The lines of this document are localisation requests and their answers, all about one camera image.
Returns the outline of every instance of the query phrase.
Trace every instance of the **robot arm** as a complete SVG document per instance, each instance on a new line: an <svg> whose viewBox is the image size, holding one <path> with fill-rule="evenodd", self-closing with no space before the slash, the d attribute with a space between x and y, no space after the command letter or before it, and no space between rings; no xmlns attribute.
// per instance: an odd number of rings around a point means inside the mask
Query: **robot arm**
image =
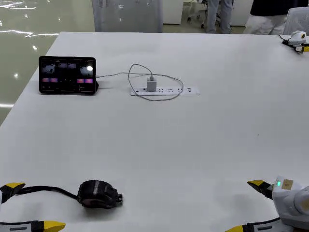
<svg viewBox="0 0 309 232"><path fill-rule="evenodd" d="M236 226L227 232L293 232L295 229L309 230L309 186L277 177L274 184L263 180L249 181L256 191L272 199L279 218L270 221Z"/></svg>
<svg viewBox="0 0 309 232"><path fill-rule="evenodd" d="M25 183L9 183L0 188L0 207L25 186ZM66 224L57 221L26 221L17 223L0 222L0 232L58 232Z"/></svg>

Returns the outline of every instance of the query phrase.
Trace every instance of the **electrical outlet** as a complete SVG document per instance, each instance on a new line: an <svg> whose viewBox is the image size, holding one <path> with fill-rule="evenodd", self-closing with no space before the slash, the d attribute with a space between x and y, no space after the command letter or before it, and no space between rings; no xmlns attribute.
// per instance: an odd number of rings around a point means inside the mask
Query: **electrical outlet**
<svg viewBox="0 0 309 232"><path fill-rule="evenodd" d="M156 92L147 92L146 88L134 88L135 91L141 96L165 96L177 95L181 92L179 87L158 87ZM135 92L131 90L130 95L135 96ZM180 95L199 95L199 90L196 87L183 87L183 92Z"/></svg>

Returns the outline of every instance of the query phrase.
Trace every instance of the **person's leg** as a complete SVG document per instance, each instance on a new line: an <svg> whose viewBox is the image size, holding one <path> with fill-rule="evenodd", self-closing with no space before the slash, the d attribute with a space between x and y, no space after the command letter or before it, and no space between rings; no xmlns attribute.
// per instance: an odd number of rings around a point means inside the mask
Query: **person's leg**
<svg viewBox="0 0 309 232"><path fill-rule="evenodd" d="M272 16L250 15L244 34L269 35L274 29Z"/></svg>
<svg viewBox="0 0 309 232"><path fill-rule="evenodd" d="M271 35L282 35L285 27L286 22L286 15L277 15L274 17L274 24L275 27L270 33Z"/></svg>
<svg viewBox="0 0 309 232"><path fill-rule="evenodd" d="M232 15L233 0L221 1L221 30L223 34L231 33L231 15Z"/></svg>
<svg viewBox="0 0 309 232"><path fill-rule="evenodd" d="M219 7L219 0L208 0L207 7L207 33L216 33L216 18Z"/></svg>

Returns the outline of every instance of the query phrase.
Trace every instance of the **power adapter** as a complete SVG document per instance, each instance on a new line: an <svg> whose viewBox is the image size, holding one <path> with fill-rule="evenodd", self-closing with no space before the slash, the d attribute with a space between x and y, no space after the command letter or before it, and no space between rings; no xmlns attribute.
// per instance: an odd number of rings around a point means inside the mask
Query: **power adapter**
<svg viewBox="0 0 309 232"><path fill-rule="evenodd" d="M156 79L151 77L148 77L147 79L147 92L156 92Z"/></svg>

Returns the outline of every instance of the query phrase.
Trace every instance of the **tiled floor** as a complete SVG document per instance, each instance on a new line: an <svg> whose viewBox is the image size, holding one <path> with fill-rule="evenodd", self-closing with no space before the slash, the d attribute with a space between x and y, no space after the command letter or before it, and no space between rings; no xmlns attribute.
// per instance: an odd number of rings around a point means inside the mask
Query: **tiled floor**
<svg viewBox="0 0 309 232"><path fill-rule="evenodd" d="M186 5L183 13L164 32L204 33L196 18L187 22ZM94 31L91 0L0 0L0 124L60 31Z"/></svg>

